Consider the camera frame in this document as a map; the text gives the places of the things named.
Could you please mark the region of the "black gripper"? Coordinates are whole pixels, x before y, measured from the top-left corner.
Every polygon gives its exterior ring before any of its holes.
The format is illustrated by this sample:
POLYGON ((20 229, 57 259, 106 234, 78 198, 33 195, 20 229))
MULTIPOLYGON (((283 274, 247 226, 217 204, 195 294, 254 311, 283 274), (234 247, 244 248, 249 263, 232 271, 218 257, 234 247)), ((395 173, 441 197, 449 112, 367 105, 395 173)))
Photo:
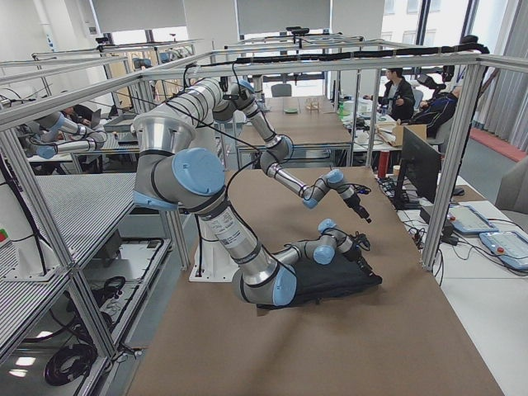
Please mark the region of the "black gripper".
POLYGON ((361 248, 358 245, 352 245, 347 251, 344 252, 344 257, 349 262, 354 262, 363 272, 371 272, 371 266, 363 258, 361 248))
POLYGON ((368 213, 366 208, 361 204, 361 199, 357 194, 349 196, 344 200, 344 202, 349 208, 353 209, 362 219, 365 219, 368 224, 372 223, 370 214, 368 213))

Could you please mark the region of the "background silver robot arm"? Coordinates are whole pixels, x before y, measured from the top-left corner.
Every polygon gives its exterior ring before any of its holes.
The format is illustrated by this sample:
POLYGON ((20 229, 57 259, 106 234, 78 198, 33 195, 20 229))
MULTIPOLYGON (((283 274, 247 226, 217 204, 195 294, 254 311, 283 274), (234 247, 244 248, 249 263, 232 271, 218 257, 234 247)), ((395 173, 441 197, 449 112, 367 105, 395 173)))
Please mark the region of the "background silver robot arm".
POLYGON ((27 140, 37 156, 51 159, 61 153, 86 153, 96 151, 106 142, 104 130, 93 130, 88 126, 66 118, 60 111, 36 119, 44 132, 30 135, 27 140))

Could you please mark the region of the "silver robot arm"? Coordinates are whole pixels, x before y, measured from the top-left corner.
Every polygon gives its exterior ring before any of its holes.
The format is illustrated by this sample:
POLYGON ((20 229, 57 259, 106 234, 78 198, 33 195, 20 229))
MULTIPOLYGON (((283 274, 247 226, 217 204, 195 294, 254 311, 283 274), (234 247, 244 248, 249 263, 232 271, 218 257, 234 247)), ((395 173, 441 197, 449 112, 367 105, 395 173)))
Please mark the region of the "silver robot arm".
MULTIPOLYGON (((334 190, 362 219, 371 221, 366 208, 361 205, 355 187, 346 180, 340 170, 330 171, 309 186, 282 167, 282 163, 293 153, 293 143, 290 137, 275 132, 248 88, 237 84, 233 86, 230 94, 224 94, 222 98, 223 102, 217 112, 231 116, 236 110, 242 111, 263 139, 266 149, 260 153, 258 161, 260 169, 268 177, 296 193, 308 208, 315 207, 330 190, 334 190)), ((224 188, 223 172, 215 171, 213 162, 194 148, 177 154, 172 167, 177 180, 194 194, 210 195, 224 188)))
POLYGON ((218 157, 191 147, 193 121, 166 111, 135 118, 140 154, 133 199, 160 211, 184 208, 201 219, 237 265, 232 285, 242 301, 271 309, 349 295, 363 285, 357 274, 374 275, 361 253, 369 247, 365 236, 352 236, 330 219, 319 225, 316 239, 270 253, 230 202, 218 157))

